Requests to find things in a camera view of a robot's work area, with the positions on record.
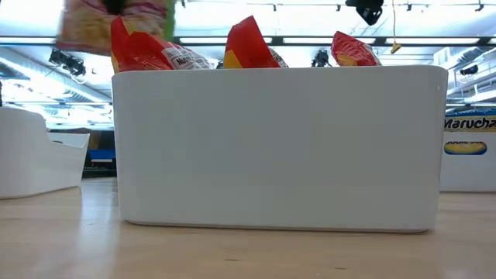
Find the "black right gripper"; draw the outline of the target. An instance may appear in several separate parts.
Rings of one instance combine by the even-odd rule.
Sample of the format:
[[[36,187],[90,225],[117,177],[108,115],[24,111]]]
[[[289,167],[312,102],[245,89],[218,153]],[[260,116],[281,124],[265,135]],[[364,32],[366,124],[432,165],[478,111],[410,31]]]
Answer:
[[[384,0],[346,0],[345,4],[354,7],[364,22],[368,26],[373,26],[381,17]]]

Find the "green Maruchan ramen pack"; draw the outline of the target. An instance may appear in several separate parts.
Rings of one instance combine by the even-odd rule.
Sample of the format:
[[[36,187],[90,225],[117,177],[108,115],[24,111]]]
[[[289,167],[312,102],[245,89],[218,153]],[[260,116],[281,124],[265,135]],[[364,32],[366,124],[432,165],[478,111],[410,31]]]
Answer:
[[[101,0],[64,0],[56,46],[61,50],[109,55],[110,26],[117,16],[122,17],[129,32],[168,38],[174,33],[175,5],[176,0],[126,0],[123,12],[111,15]]]

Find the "blue Maruchan ramen pack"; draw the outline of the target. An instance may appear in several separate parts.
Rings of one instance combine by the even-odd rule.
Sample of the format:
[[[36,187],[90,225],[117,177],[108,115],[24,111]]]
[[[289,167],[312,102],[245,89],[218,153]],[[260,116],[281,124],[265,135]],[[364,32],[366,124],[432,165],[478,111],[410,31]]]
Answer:
[[[444,131],[447,133],[496,133],[496,108],[472,109],[446,114]],[[448,155],[483,155],[487,144],[480,140],[450,139],[444,144]]]

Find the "white plastic bin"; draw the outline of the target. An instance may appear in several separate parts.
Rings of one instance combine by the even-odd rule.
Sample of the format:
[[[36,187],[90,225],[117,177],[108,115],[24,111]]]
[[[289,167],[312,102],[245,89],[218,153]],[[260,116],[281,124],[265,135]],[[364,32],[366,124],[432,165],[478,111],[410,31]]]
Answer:
[[[440,191],[496,192],[496,133],[444,132]]]
[[[0,108],[0,199],[77,187],[90,135],[49,133],[38,113]]]
[[[167,226],[429,230],[447,80],[432,65],[116,74],[121,216]]]

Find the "ceiling spotlight track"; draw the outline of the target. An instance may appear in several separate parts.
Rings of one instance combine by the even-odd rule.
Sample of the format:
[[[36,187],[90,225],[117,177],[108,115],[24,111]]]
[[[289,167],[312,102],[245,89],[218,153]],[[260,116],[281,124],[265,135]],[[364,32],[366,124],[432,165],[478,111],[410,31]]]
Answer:
[[[222,3],[233,5],[268,5],[271,8],[282,6],[333,6],[339,11],[346,7],[346,0],[176,0],[185,7],[192,3]],[[413,6],[431,7],[455,7],[473,6],[475,8],[486,8],[496,6],[496,0],[381,0],[383,6],[404,6],[410,9]]]

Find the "blue background box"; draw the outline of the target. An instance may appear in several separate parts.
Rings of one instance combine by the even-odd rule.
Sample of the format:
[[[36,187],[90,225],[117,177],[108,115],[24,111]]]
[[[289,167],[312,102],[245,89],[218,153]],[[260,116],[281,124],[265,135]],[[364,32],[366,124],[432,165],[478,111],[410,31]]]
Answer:
[[[112,149],[88,150],[88,154],[92,163],[111,163],[115,160],[115,150]]]

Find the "black ceiling light rail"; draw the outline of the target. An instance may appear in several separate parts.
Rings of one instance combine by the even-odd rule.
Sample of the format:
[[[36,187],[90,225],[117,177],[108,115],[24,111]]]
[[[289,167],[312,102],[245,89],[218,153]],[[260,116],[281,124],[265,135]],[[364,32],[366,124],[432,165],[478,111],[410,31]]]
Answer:
[[[372,47],[496,47],[496,36],[356,36]],[[265,36],[265,43],[273,47],[325,47],[332,43],[332,36]],[[176,36],[174,43],[188,47],[214,47],[225,45],[226,36]],[[0,46],[54,46],[55,37],[48,36],[0,36]]]

